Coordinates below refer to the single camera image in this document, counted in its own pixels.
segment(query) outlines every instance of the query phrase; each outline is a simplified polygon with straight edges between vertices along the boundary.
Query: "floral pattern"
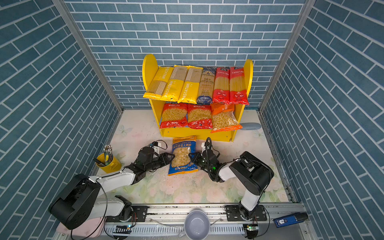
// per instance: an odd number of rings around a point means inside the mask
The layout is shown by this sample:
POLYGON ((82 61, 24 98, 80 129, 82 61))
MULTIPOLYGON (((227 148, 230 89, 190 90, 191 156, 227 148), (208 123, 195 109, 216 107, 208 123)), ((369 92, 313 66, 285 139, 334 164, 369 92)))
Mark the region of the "floral pattern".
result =
MULTIPOLYGON (((255 110, 246 110, 243 117, 248 114, 253 121, 259 122, 255 110)), ((140 148, 157 139, 166 141, 168 149, 165 151, 170 152, 172 139, 161 137, 151 110, 125 110, 111 145, 122 165, 129 165, 136 159, 140 148)), ((197 151, 201 151, 202 142, 197 142, 197 151)), ((253 131, 238 131, 234 142, 213 142, 213 145, 220 151, 219 160, 222 162, 232 160, 242 152, 249 151, 269 165, 275 176, 265 194, 262 195, 261 202, 288 201, 261 128, 253 131)), ((245 187, 237 178, 217 183, 211 181, 208 174, 202 170, 168 176, 168 169, 169 167, 165 166, 155 172, 147 172, 146 177, 138 183, 114 189, 108 195, 122 195, 137 204, 169 204, 239 202, 245 193, 245 187)))

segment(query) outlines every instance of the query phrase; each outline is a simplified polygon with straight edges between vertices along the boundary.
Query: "yellow cup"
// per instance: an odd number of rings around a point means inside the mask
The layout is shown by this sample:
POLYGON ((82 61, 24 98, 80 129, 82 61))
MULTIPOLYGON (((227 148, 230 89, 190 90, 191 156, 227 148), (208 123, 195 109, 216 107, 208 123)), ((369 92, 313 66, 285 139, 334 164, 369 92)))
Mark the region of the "yellow cup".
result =
MULTIPOLYGON (((105 162, 104 161, 104 153, 100 154, 97 157, 97 160, 99 160, 100 162, 104 163, 105 162)), ((101 168, 106 173, 111 173, 111 172, 119 171, 120 168, 121 168, 121 163, 119 162, 119 160, 115 156, 113 156, 112 162, 110 164, 108 164, 107 166, 102 167, 102 166, 100 166, 97 163, 96 163, 96 166, 101 168)))

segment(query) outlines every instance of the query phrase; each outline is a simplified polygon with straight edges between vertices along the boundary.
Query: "gray bowl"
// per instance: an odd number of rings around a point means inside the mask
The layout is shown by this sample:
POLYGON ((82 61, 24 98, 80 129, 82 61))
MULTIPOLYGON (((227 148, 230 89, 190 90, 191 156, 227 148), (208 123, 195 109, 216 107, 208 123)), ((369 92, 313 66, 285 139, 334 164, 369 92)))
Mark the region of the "gray bowl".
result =
POLYGON ((184 231, 191 240, 203 240, 209 233, 209 219, 205 212, 193 210, 184 222, 184 231))

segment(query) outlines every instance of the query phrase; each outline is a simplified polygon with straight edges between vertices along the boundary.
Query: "pasta bag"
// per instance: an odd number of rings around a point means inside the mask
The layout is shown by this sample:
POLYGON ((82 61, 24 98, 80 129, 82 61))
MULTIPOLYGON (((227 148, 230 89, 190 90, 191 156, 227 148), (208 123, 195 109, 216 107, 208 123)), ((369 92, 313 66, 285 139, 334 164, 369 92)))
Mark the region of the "pasta bag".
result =
POLYGON ((178 103, 196 104, 202 72, 203 68, 190 66, 178 103))
POLYGON ((175 157, 169 165, 168 176, 197 172, 197 166, 191 162, 189 154, 196 150, 196 136, 174 138, 172 153, 175 157))
POLYGON ((212 129, 210 105, 188 104, 188 126, 192 129, 212 129))
POLYGON ((244 69, 240 67, 231 67, 229 75, 230 103, 249 105, 247 89, 245 87, 244 69))
POLYGON ((229 104, 229 69, 217 68, 214 84, 214 103, 229 104))
POLYGON ((172 72, 173 67, 159 67, 155 77, 153 78, 143 97, 159 100, 163 95, 172 72))
POLYGON ((160 128, 187 126, 187 109, 188 106, 186 103, 164 104, 163 114, 161 115, 160 128))
POLYGON ((212 103, 214 94, 216 68, 204 67, 197 93, 197 104, 208 105, 212 103))
POLYGON ((177 102, 179 100, 181 89, 183 88, 188 67, 175 65, 168 84, 160 100, 168 102, 177 102))
POLYGON ((234 104, 212 103, 211 108, 213 125, 211 133, 233 131, 243 128, 233 115, 233 111, 235 110, 234 104))

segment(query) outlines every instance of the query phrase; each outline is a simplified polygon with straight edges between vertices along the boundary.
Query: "red spaghetti package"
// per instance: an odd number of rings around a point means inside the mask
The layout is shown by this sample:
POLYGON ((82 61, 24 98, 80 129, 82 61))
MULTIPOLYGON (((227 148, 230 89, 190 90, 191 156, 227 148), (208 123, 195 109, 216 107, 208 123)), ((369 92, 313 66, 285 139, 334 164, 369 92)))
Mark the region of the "red spaghetti package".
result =
POLYGON ((166 103, 161 115, 160 128, 185 127, 187 125, 186 103, 166 103))
POLYGON ((188 126, 193 129, 212 129, 211 106, 188 104, 188 126))
POLYGON ((244 81, 244 69, 231 67, 229 76, 230 103, 249 105, 244 81))
POLYGON ((235 110, 234 104, 212 103, 211 107, 213 124, 211 133, 233 131, 243 128, 233 115, 233 111, 235 110))
POLYGON ((228 68, 216 69, 213 102, 229 104, 229 69, 228 68))

